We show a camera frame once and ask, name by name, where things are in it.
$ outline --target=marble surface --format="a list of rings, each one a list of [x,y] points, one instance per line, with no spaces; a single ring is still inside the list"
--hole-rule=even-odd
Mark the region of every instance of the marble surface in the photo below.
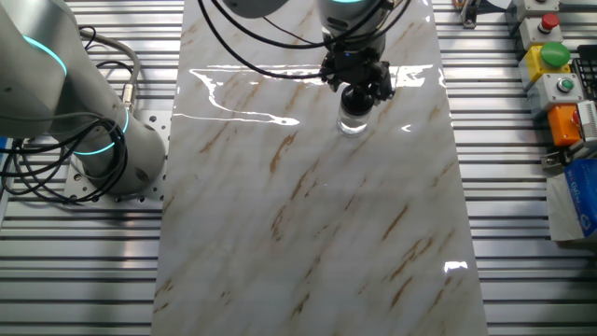
[[[207,3],[263,68],[325,56],[259,44]],[[270,18],[321,38],[314,1]],[[430,1],[389,33],[396,97],[358,138],[336,129],[340,93],[240,67],[196,0],[183,31],[152,336],[487,335]]]

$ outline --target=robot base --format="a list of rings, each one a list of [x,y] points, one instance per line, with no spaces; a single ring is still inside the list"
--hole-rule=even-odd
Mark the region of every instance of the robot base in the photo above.
[[[171,114],[156,111],[138,110],[135,113],[137,119],[156,130],[166,148],[168,154]],[[82,163],[73,156],[74,163],[77,164],[79,171],[82,169]],[[85,203],[84,205],[66,205],[67,208],[74,211],[90,211],[90,210],[161,210],[164,185],[166,176],[166,164],[164,163],[161,173],[147,188],[141,192],[129,196],[113,196],[104,195],[98,202]],[[91,184],[87,177],[81,175],[76,169],[70,165],[68,167],[68,174],[66,177],[66,187],[63,195],[66,197],[77,196],[81,197],[95,190],[96,187]]]

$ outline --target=aluminum profile table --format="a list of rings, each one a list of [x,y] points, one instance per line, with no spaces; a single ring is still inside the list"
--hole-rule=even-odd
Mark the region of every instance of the aluminum profile table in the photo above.
[[[137,51],[138,108],[168,116],[183,1],[68,4],[79,24]],[[597,335],[594,249],[548,239],[547,176],[539,162],[548,141],[531,122],[504,15],[479,15],[477,29],[464,30],[451,0],[434,0],[433,7],[490,334]],[[573,55],[578,45],[597,43],[595,17],[560,15]],[[90,55],[128,62],[102,47]],[[129,76],[117,68],[102,72],[118,91]],[[65,178],[66,166],[51,186],[62,190]],[[6,201],[0,335],[149,335],[159,209],[74,214],[31,197]]]

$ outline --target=red button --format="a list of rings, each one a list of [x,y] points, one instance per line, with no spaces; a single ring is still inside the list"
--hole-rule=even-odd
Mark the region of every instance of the red button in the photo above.
[[[580,116],[578,115],[578,110],[573,113],[571,121],[575,126],[580,127]]]
[[[541,25],[546,30],[552,30],[553,28],[557,27],[560,24],[560,19],[555,14],[546,14],[541,19]]]

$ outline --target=orange device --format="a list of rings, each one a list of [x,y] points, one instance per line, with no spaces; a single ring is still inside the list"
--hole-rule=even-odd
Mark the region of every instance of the orange device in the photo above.
[[[580,140],[576,104],[555,105],[549,111],[548,118],[556,146],[568,147]]]

